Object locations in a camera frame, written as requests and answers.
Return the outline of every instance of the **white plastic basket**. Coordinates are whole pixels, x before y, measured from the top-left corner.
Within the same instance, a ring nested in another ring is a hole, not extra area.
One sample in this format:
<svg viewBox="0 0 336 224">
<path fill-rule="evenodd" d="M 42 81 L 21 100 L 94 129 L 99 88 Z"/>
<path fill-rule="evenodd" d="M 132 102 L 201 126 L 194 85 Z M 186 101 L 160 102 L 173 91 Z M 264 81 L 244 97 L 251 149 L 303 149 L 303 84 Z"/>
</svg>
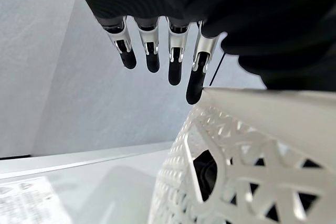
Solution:
<svg viewBox="0 0 336 224">
<path fill-rule="evenodd" d="M 335 223 L 335 123 L 332 93 L 205 89 L 157 176 L 148 223 Z M 205 150 L 217 178 L 203 202 L 193 160 Z"/>
</svg>

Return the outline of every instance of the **black cable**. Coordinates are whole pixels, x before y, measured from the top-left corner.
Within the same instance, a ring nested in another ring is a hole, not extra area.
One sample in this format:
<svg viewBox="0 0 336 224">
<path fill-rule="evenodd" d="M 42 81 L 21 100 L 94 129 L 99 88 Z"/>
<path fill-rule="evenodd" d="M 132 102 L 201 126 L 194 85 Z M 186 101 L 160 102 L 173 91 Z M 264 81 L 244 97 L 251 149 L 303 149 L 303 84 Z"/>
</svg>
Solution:
<svg viewBox="0 0 336 224">
<path fill-rule="evenodd" d="M 210 82 L 210 85 L 209 85 L 209 86 L 211 86 L 212 83 L 214 82 L 214 79 L 215 79 L 215 77 L 216 77 L 216 74 L 217 74 L 219 68 L 221 67 L 221 64 L 222 64 L 222 61 L 223 61 L 223 59 L 224 59 L 224 56 L 225 56 L 225 54 L 223 54 L 222 58 L 220 59 L 221 61 L 219 62 L 218 66 L 217 66 L 217 69 L 216 69 L 216 71 L 215 71 L 215 73 L 214 73 L 214 76 L 212 76 L 212 79 L 211 79 L 211 82 Z"/>
</svg>

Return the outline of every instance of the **gray wall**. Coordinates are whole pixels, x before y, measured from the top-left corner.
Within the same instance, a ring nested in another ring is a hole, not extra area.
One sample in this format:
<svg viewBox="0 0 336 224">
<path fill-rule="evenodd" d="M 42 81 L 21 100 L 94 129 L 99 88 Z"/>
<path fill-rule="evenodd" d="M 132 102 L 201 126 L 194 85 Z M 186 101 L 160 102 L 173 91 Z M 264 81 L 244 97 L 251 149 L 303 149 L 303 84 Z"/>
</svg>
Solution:
<svg viewBox="0 0 336 224">
<path fill-rule="evenodd" d="M 32 152 L 75 0 L 0 0 L 0 157 Z"/>
<path fill-rule="evenodd" d="M 0 157 L 44 155 L 172 141 L 190 106 L 185 90 L 197 27 L 179 86 L 167 80 L 167 25 L 160 20 L 161 69 L 152 74 L 128 20 L 138 65 L 120 56 L 84 0 L 0 0 Z M 222 51 L 217 48 L 205 83 Z M 215 86 L 263 87 L 227 57 Z"/>
</svg>

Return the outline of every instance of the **black glove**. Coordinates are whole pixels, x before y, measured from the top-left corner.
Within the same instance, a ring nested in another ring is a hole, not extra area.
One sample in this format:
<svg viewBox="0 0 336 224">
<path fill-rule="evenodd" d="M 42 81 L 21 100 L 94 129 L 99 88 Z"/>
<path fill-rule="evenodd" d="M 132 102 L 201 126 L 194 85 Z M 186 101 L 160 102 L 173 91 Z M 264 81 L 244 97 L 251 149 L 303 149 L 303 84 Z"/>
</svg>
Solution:
<svg viewBox="0 0 336 224">
<path fill-rule="evenodd" d="M 181 26 L 203 20 L 202 34 L 228 32 L 224 51 L 240 55 L 240 65 L 261 75 L 268 88 L 336 90 L 336 0 L 86 1 L 105 29 L 125 15 L 167 16 Z"/>
</svg>

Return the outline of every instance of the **robotic hand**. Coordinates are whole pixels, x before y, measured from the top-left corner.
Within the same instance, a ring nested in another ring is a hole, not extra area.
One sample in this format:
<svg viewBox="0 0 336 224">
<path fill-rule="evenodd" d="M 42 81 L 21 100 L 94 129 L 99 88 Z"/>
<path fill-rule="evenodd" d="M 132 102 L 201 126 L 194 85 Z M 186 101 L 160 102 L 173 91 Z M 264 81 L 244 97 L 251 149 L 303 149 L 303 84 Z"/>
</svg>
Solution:
<svg viewBox="0 0 336 224">
<path fill-rule="evenodd" d="M 186 98 L 196 103 L 218 35 L 226 53 L 240 55 L 247 71 L 270 89 L 336 91 L 336 0 L 86 0 L 117 48 L 125 67 L 136 58 L 126 26 L 133 16 L 149 71 L 157 72 L 158 17 L 169 22 L 169 82 L 181 80 L 189 25 L 199 27 Z"/>
</svg>

